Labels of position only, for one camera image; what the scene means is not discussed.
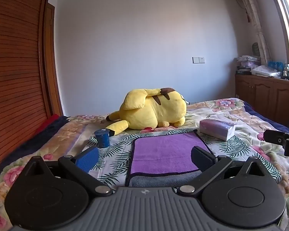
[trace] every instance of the box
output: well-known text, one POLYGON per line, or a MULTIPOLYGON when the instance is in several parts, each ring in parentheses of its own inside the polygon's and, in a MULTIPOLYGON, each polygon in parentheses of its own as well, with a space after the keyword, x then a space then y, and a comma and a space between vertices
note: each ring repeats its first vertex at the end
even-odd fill
POLYGON ((204 119, 199 122, 199 131, 227 141, 234 136, 235 124, 214 119, 204 119))
POLYGON ((242 74, 242 75, 251 75, 251 72, 250 72, 250 71, 240 71, 240 70, 237 70, 235 73, 236 73, 236 74, 242 74))
POLYGON ((256 61, 241 61, 241 66, 250 67, 251 69, 258 67, 258 64, 256 61))

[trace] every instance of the plastic bag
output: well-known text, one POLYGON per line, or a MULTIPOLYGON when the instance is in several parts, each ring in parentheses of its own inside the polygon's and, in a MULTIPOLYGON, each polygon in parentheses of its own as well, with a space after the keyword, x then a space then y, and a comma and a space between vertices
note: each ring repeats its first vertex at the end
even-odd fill
POLYGON ((267 67, 265 65, 256 67, 255 69, 252 69, 250 72, 252 73, 252 75, 259 75, 259 76, 265 76, 265 77, 281 75, 281 72, 277 71, 276 69, 267 67))

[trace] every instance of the white wall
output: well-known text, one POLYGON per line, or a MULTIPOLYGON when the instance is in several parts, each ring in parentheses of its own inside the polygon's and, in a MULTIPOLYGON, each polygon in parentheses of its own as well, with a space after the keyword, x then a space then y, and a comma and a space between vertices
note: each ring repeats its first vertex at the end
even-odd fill
POLYGON ((233 97, 234 58, 252 54, 235 0, 58 0, 56 12, 66 115, 118 110, 135 88, 172 87, 190 102, 233 97))
MULTIPOLYGON (((61 86, 60 86, 60 81, 59 81, 59 77, 58 77, 58 57, 57 57, 57 45, 56 45, 56 35, 57 35, 57 17, 58 17, 58 13, 57 13, 57 4, 58 4, 58 0, 48 0, 48 2, 53 5, 55 7, 55 21, 54 21, 54 49, 55 49, 55 63, 56 63, 56 73, 57 73, 57 81, 58 81, 58 89, 59 89, 59 95, 60 98, 62 98, 62 91, 61 91, 61 86)), ((63 111, 63 115, 65 114, 65 109, 64 109, 64 105, 62 103, 62 99, 61 99, 61 106, 62 106, 62 111, 63 111)))
POLYGON ((287 61, 281 21, 274 0, 257 0, 264 37, 273 61, 287 61))

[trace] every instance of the plush toy foot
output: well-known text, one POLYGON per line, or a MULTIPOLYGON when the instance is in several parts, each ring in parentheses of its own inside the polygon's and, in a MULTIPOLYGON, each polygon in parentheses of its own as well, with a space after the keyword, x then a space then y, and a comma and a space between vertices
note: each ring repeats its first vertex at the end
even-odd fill
POLYGON ((115 122, 111 125, 109 125, 108 129, 113 130, 115 132, 115 136, 120 134, 122 131, 126 130, 129 127, 129 123, 126 120, 122 120, 119 122, 115 122))
POLYGON ((120 116, 119 116, 119 111, 115 111, 113 113, 111 113, 109 116, 106 117, 106 120, 107 121, 115 121, 115 120, 118 120, 120 119, 120 116))
POLYGON ((159 122, 158 126, 159 127, 169 127, 169 122, 159 122))
POLYGON ((180 120, 178 120, 177 122, 175 122, 173 125, 175 127, 181 127, 183 126, 183 124, 185 123, 185 116, 183 116, 180 120))

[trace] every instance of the purple towel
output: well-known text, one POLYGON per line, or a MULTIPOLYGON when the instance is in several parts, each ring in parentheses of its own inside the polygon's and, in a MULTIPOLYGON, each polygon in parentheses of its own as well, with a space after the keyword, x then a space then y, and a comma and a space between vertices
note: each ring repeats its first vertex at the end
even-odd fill
POLYGON ((194 146, 210 152, 193 132, 139 138, 134 144, 130 175, 134 173, 165 175, 195 171, 198 168, 190 158, 194 146))

